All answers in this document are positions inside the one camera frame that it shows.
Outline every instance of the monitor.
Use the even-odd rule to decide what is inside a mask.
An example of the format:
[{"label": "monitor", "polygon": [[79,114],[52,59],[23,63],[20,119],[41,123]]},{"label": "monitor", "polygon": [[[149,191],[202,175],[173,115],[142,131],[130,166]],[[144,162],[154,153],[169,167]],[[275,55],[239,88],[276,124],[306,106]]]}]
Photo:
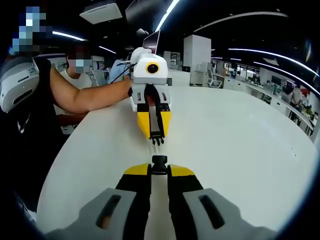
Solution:
[{"label": "monitor", "polygon": [[143,40],[142,47],[145,49],[151,49],[153,54],[157,53],[157,47],[159,42],[160,31],[154,32],[151,35],[147,36]]},{"label": "monitor", "polygon": [[281,86],[282,80],[281,80],[280,78],[276,77],[276,76],[272,76],[271,82],[274,83],[274,84],[277,84],[277,85]]}]

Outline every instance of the black t-shirt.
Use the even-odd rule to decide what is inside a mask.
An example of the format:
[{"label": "black t-shirt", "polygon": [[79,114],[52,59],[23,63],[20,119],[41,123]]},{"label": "black t-shirt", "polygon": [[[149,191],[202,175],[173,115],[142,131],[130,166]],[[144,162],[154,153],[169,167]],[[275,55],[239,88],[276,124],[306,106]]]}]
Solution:
[{"label": "black t-shirt", "polygon": [[39,84],[33,94],[9,113],[0,109],[1,169],[7,184],[33,211],[64,143],[50,88],[51,64],[47,59],[34,60],[39,69]]}]

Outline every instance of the gray handle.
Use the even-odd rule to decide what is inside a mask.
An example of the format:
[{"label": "gray handle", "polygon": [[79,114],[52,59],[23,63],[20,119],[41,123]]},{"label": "gray handle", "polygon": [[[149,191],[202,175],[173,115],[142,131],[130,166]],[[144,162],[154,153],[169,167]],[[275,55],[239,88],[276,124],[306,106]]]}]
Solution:
[{"label": "gray handle", "polygon": [[[127,216],[136,192],[107,188],[87,203],[78,219],[64,229],[46,234],[53,240],[122,240]],[[101,228],[104,216],[111,216],[107,229]]]},{"label": "gray handle", "polygon": [[198,240],[271,240],[276,233],[254,227],[241,218],[239,208],[211,188],[184,192]]}]

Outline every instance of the hand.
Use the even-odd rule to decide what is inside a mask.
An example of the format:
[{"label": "hand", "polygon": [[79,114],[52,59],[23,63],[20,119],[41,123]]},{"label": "hand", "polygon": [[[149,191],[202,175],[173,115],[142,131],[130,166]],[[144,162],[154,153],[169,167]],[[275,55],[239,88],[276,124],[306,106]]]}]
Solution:
[{"label": "hand", "polygon": [[146,96],[146,100],[150,107],[153,107],[154,105],[156,105],[155,100],[151,96]]}]

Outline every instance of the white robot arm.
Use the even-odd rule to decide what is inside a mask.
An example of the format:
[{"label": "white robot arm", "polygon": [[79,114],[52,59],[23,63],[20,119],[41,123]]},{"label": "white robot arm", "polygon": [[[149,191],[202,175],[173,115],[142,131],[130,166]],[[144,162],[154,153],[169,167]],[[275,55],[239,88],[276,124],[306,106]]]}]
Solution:
[{"label": "white robot arm", "polygon": [[[137,112],[138,125],[153,144],[163,144],[171,119],[167,62],[163,57],[151,53],[150,49],[139,47],[132,53],[130,63],[135,64],[131,105],[133,111]],[[154,100],[159,131],[151,131],[147,96]]]}]

